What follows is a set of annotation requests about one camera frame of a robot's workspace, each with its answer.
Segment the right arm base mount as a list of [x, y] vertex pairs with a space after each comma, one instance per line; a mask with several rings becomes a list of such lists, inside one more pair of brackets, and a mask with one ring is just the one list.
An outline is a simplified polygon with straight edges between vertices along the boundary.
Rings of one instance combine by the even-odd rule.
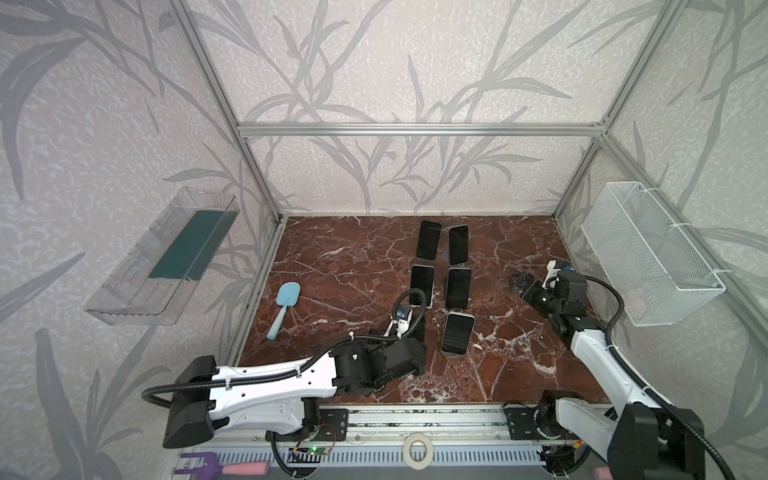
[[520, 402], [507, 402], [502, 406], [511, 440], [559, 440], [562, 434], [542, 429], [537, 423], [537, 408]]

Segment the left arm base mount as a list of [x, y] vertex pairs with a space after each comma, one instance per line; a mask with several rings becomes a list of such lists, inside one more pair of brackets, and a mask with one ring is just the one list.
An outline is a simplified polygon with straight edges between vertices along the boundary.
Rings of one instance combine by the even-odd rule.
[[299, 442], [310, 440], [315, 442], [345, 441], [349, 427], [350, 411], [345, 408], [320, 408], [314, 417], [304, 419], [303, 425], [289, 434], [266, 433], [266, 440], [271, 442]]

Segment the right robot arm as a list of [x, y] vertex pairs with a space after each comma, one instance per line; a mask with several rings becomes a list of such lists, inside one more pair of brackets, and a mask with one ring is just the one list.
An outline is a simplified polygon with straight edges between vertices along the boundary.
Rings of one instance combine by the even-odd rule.
[[734, 478], [700, 418], [675, 407], [620, 353], [612, 334], [625, 302], [614, 287], [555, 261], [544, 280], [527, 272], [512, 275], [510, 289], [549, 322], [615, 413], [609, 417], [575, 393], [547, 391], [533, 416], [540, 435], [575, 435], [606, 462], [614, 479], [703, 479], [707, 458], [724, 478]]

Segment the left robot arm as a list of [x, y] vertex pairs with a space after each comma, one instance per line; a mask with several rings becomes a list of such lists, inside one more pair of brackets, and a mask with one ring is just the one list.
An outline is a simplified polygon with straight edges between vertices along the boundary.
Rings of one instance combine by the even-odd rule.
[[200, 445], [230, 430], [298, 440], [321, 429], [321, 400], [370, 396], [423, 374], [426, 359], [426, 345], [414, 337], [349, 336], [309, 358], [258, 367], [198, 357], [173, 383], [150, 387], [141, 397], [168, 412], [166, 449]]

